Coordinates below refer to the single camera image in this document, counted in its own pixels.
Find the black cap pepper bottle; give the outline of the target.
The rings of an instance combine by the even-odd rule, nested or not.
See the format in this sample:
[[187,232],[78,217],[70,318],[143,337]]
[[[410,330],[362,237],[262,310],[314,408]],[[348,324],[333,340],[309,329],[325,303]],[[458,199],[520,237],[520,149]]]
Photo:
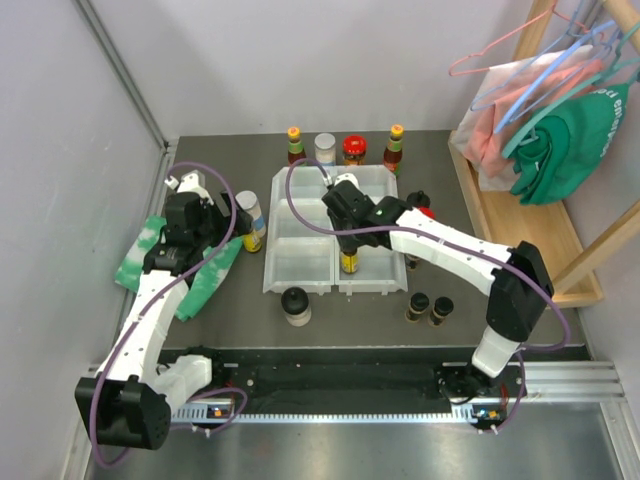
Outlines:
[[430,299],[426,294],[422,292],[414,293],[410,297],[408,307],[405,311],[405,319],[411,323],[418,322],[428,310],[429,305]]
[[454,302],[449,297],[438,297],[429,313],[428,321],[434,327],[440,326],[453,310]]

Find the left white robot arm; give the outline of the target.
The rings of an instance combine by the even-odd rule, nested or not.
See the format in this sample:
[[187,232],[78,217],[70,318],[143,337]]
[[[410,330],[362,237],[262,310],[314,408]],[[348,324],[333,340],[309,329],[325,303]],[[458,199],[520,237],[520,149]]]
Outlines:
[[197,288],[198,271],[228,242],[250,232],[252,220],[237,201],[222,196],[222,214],[201,193],[171,196],[144,253],[136,299],[111,353],[93,377],[81,378],[74,396],[93,445],[156,450],[170,421],[199,390],[216,396],[225,370],[207,356],[187,354],[158,372],[168,329],[180,304]]

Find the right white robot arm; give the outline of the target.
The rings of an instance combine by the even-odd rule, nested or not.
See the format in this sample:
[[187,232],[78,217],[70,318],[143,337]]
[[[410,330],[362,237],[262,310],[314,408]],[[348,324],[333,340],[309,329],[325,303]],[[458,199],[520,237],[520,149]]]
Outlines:
[[487,327],[466,380],[487,396],[504,380],[502,370],[528,341],[554,289],[538,248],[495,244],[462,233],[393,196],[373,202],[346,178],[322,197],[344,250],[384,247],[427,261],[469,282],[488,297]]

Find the yellow label brown bottle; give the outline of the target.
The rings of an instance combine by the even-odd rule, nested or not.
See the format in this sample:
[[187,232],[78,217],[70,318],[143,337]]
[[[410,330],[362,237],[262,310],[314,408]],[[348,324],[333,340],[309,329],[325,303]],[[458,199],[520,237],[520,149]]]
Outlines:
[[257,253],[262,248],[262,239],[255,229],[242,237],[243,246],[249,253]]
[[356,249],[352,250],[341,250],[340,251],[340,267],[341,271],[345,274],[355,274],[358,270],[358,251]]

